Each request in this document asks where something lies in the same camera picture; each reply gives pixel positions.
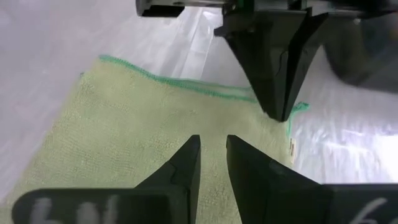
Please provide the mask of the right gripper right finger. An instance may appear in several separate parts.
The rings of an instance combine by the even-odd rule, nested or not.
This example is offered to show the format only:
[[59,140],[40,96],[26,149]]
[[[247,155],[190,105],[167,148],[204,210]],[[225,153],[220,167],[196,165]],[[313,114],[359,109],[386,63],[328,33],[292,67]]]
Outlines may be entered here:
[[398,224],[398,184],[319,184],[235,135],[226,148],[243,224]]

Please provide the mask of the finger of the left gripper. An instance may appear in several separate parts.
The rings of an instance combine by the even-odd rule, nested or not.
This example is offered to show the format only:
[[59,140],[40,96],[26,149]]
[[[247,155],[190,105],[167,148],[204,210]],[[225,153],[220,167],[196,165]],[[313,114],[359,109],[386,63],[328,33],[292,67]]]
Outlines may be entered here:
[[215,35],[224,37],[268,116],[285,120],[289,44],[306,11],[270,9],[229,13]]
[[305,64],[310,61],[308,42],[327,19],[328,13],[313,16],[310,11],[307,11],[304,20],[290,41],[282,113],[283,121],[287,121],[291,114],[292,107],[308,70],[305,68]]

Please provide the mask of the green microfiber towel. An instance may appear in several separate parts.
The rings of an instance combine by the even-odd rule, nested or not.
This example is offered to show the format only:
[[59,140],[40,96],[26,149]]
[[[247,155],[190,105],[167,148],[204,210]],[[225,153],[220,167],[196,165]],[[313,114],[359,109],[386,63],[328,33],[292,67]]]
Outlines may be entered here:
[[0,205],[0,224],[12,224],[12,204],[30,190],[134,187],[194,134],[201,140],[197,224],[241,224],[226,163],[228,135],[293,166],[290,122],[270,119],[250,88],[160,77],[103,55]]

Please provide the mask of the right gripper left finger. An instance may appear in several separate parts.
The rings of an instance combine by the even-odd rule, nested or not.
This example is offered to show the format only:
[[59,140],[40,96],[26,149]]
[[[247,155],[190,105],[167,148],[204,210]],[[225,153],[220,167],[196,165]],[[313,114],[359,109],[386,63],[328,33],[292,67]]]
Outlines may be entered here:
[[37,189],[20,196],[13,224],[195,224],[201,142],[193,135],[133,188]]

